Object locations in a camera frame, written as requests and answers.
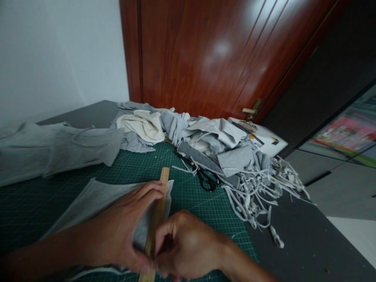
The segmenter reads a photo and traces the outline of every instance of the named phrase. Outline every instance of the forearm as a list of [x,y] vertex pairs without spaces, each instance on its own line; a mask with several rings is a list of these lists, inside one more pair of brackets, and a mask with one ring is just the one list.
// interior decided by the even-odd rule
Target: forearm
[[234,242],[225,246],[226,258],[221,270],[232,282],[277,282],[278,280],[259,266]]
[[1,258],[9,281],[34,281],[80,264],[76,236],[68,230],[18,249]]

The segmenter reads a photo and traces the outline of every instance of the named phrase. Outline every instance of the red-brown door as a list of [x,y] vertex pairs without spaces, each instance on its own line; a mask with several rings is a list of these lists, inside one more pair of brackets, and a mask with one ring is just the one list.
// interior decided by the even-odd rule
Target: red-brown door
[[[242,109],[257,98],[265,104],[335,3],[137,1],[142,102],[192,116],[244,118]],[[136,59],[126,46],[128,73]]]

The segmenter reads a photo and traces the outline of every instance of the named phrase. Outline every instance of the white box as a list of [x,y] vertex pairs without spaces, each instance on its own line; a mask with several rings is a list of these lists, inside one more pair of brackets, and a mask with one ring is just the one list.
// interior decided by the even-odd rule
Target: white box
[[[240,119],[229,117],[227,121],[239,123]],[[268,154],[271,157],[275,157],[280,151],[287,146],[287,142],[284,141],[281,137],[271,132],[266,127],[261,125],[253,124],[257,127],[257,132],[255,136],[259,138],[265,144],[260,147],[260,151]],[[256,139],[251,139],[252,142],[260,144]]]

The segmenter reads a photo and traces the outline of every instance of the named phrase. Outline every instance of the door frame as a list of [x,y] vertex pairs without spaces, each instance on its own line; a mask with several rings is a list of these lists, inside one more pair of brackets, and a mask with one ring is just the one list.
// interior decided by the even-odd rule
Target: door frame
[[[305,43],[294,62],[286,69],[285,75],[269,94],[261,106],[254,122],[261,123],[279,98],[293,82],[303,64],[310,58],[325,35],[332,28],[351,0],[334,0],[332,8],[322,19],[309,40]],[[141,41],[141,0],[119,0],[121,25],[129,98],[133,102],[144,103],[143,98],[143,71],[142,71],[142,41]]]

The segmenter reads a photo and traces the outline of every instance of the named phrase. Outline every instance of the cream fabric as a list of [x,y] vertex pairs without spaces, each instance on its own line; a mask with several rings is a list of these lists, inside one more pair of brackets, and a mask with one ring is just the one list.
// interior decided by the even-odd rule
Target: cream fabric
[[124,132],[134,131],[143,140],[156,144],[165,139],[160,116],[159,112],[150,114],[148,110],[135,110],[133,115],[126,114],[119,117],[116,126],[123,128]]

